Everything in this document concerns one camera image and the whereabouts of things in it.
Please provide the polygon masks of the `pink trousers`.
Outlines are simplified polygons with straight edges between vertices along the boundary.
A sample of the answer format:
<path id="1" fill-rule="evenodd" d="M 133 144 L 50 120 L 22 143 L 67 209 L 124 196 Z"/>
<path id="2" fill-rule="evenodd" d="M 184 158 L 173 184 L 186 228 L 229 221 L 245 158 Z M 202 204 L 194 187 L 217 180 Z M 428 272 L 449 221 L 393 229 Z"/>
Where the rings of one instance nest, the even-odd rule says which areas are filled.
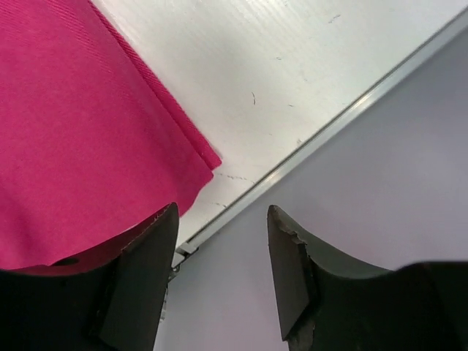
<path id="1" fill-rule="evenodd" d="M 169 203 L 221 161 L 90 1 L 1 3 L 1 266 L 50 265 Z"/>

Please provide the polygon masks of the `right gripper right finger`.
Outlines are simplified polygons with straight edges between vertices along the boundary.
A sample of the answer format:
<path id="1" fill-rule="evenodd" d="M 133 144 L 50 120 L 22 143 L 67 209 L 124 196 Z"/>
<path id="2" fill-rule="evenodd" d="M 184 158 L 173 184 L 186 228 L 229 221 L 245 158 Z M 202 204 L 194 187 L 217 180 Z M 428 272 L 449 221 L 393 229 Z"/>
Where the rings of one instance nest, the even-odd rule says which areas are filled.
<path id="1" fill-rule="evenodd" d="M 467 263 L 365 263 L 268 209 L 281 337 L 290 350 L 465 350 Z"/>

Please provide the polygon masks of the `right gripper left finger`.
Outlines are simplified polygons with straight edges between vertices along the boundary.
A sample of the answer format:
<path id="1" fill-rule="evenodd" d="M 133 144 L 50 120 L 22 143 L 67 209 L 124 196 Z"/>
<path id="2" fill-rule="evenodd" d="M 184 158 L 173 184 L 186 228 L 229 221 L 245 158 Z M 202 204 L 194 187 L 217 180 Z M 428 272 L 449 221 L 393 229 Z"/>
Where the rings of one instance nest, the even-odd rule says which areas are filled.
<path id="1" fill-rule="evenodd" d="M 152 350 L 178 207 L 52 265 L 1 272 L 3 350 Z"/>

